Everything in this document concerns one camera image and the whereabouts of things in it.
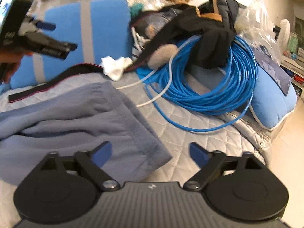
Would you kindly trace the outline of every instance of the quilted bedspread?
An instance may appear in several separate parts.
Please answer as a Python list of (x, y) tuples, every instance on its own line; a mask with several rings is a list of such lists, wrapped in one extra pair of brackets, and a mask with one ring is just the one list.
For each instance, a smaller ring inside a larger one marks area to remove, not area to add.
[[(0, 112), (21, 108), (35, 104), (50, 98), (54, 98), (62, 93), (69, 92), (77, 87), (105, 81), (101, 74), (91, 73), (70, 77), (62, 81), (57, 86), (42, 93), (28, 97), (15, 103), (7, 103), (7, 96), (29, 89), (21, 88), (10, 90), (0, 96)], [(115, 87), (132, 84), (138, 81), (135, 73), (126, 73), (123, 78), (114, 82)], [(136, 105), (149, 100), (143, 89), (143, 84), (121, 90)], [(204, 116), (193, 113), (176, 106), (163, 98), (157, 100), (162, 110), (175, 122), (192, 128), (211, 128), (219, 126), (225, 121), (234, 119), (238, 114), (229, 113), (220, 117)], [(198, 143), (209, 151), (220, 150), (229, 156), (240, 156), (244, 151), (253, 153), (263, 163), (269, 163), (271, 156), (270, 141), (259, 133), (248, 122), (242, 119), (234, 123), (233, 126), (209, 132), (192, 133), (180, 130), (169, 124), (154, 108), (153, 104), (139, 108), (144, 117), (148, 120), (156, 134), (159, 136), (165, 147), (173, 156), (172, 160), (163, 167), (156, 170), (146, 181), (178, 181), (181, 185), (193, 176), (199, 168), (188, 156), (188, 144), (192, 141)], [(15, 186), (9, 185), (0, 180), (0, 228), (11, 228), (19, 221), (18, 213), (13, 204), (13, 193)]]

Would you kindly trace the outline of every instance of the teal pompom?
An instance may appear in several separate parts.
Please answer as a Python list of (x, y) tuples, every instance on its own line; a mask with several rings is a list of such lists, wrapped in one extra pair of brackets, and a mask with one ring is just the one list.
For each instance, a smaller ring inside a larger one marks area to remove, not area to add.
[(142, 3), (134, 3), (130, 7), (131, 18), (138, 16), (139, 12), (143, 10), (144, 5)]

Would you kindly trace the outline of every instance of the folded blanket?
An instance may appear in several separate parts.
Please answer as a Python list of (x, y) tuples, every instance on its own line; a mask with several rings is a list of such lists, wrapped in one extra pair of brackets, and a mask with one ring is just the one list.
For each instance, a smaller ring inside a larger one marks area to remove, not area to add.
[(0, 179), (18, 185), (49, 152), (92, 150), (104, 141), (113, 155), (102, 169), (119, 181), (140, 181), (171, 155), (123, 93), (110, 82), (0, 113)]

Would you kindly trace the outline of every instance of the camera screen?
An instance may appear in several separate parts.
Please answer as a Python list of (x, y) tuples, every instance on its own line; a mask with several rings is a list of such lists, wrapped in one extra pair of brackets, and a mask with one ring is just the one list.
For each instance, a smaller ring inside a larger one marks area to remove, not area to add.
[(0, 3), (0, 26), (10, 9), (13, 0), (2, 0)]

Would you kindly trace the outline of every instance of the shelf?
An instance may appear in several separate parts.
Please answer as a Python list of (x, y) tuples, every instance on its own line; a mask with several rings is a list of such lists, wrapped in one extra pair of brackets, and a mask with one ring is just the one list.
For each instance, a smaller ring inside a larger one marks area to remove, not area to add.
[(301, 65), (299, 65), (295, 60), (292, 60), (292, 59), (290, 59), (290, 58), (288, 58), (286, 56), (283, 56), (283, 59), (284, 59), (285, 62), (287, 62), (287, 63), (295, 66), (296, 68), (304, 71), (304, 67), (302, 67)]
[(304, 71), (302, 71), (301, 69), (298, 69), (297, 67), (290, 64), (289, 62), (283, 62), (283, 63), (281, 63), (281, 65), (283, 67), (289, 69), (290, 71), (294, 72), (295, 74), (299, 75), (300, 77), (304, 78)]
[(304, 89), (303, 85), (301, 85), (299, 82), (295, 81), (294, 79), (291, 79), (291, 82), (295, 84), (297, 87), (301, 88), (302, 90)]
[(301, 57), (301, 56), (299, 56), (299, 55), (297, 55), (297, 60), (299, 60), (299, 61), (301, 61), (301, 62), (304, 62), (304, 58)]

